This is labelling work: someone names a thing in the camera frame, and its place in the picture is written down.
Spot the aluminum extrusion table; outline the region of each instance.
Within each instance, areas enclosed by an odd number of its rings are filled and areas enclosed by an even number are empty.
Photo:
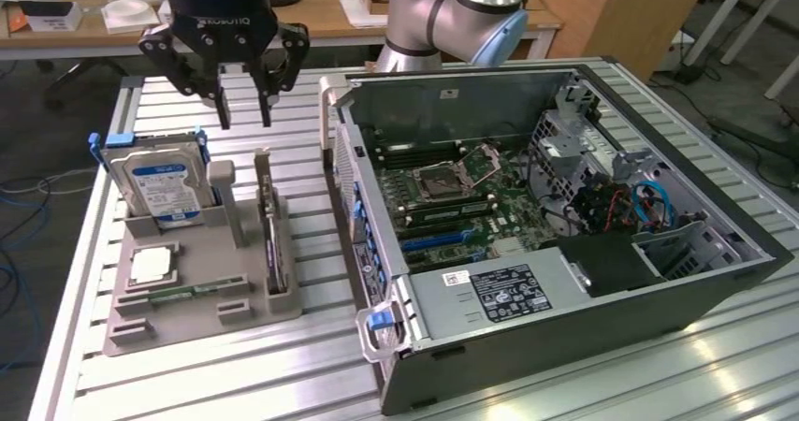
[[[581,61],[644,115],[769,233],[799,250],[799,216],[617,65]],[[202,126],[214,159],[236,164],[237,197],[256,185],[252,149],[272,149],[289,201],[304,315],[289,322],[126,356],[101,354],[124,202],[97,174],[29,419],[380,420],[372,368],[360,356],[318,152],[318,78],[309,70],[261,128],[249,78],[224,87],[232,129],[162,78],[126,81],[110,132],[162,134]],[[601,120],[625,147],[637,134]],[[497,385],[394,420],[732,419],[799,414],[797,262],[729,298],[681,332]]]

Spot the motherboard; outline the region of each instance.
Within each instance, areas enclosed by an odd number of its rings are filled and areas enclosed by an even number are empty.
[[[556,237],[521,179],[517,153],[480,142],[377,158],[380,190],[412,273],[529,252]]]

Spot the hard drive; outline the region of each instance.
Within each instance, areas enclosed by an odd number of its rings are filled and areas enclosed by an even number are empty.
[[[133,217],[150,215],[160,228],[202,222],[201,209],[217,204],[205,177],[202,130],[166,135],[110,135],[100,151]]]

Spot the floor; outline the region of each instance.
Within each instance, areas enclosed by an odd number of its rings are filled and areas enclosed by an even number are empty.
[[[701,32],[716,8],[717,3],[696,7],[685,23],[689,32]],[[732,28],[744,17],[747,14],[743,11],[733,13],[725,29]],[[366,55],[365,49],[318,49],[312,52],[308,67],[357,65]],[[799,39],[764,25],[733,65],[721,66],[709,60],[709,65],[721,76],[719,82],[704,78],[677,88],[708,115],[731,120],[775,139],[783,138],[789,133],[779,124],[784,115],[779,106],[761,94],[796,52]],[[61,73],[72,61],[56,61],[54,64],[54,72]],[[124,58],[120,64],[133,75],[156,74],[142,58]],[[10,67],[9,63],[0,64],[0,70]],[[13,71],[0,78],[4,101],[14,102],[0,107],[0,181],[25,176],[50,176],[69,169],[94,166],[88,154],[86,138],[90,132],[102,133],[106,130],[118,77],[104,69],[90,71],[64,91],[66,107],[53,113],[44,109],[40,100],[41,90],[53,76],[40,73],[33,63],[20,62]],[[672,83],[667,76],[657,75],[653,79],[660,83]],[[685,118],[709,133],[703,116],[692,109],[685,97],[669,89],[656,91]],[[799,101],[799,80],[788,86],[780,100]],[[735,138],[720,137],[716,141],[753,169],[749,148]],[[789,181],[792,176],[789,163],[765,153],[761,171],[776,181]],[[90,179],[90,174],[64,178],[53,184],[53,190],[85,186],[90,184]],[[799,195],[784,189],[775,188],[773,191],[791,206],[799,208]],[[41,197],[41,194],[32,193],[16,199],[37,204]],[[16,267],[26,276],[32,300],[41,316],[40,345],[46,345],[49,339],[86,202],[88,192],[53,196],[49,199],[48,225],[21,248],[10,252]],[[29,211],[30,208],[0,204],[0,232],[6,232],[28,216]],[[9,292],[0,293],[0,307],[5,306],[8,297]],[[0,369],[14,360],[20,351],[26,350],[34,334],[29,307],[20,295],[9,315],[0,319]],[[45,347],[33,344],[22,357],[22,366],[0,373],[2,420],[26,418]]]

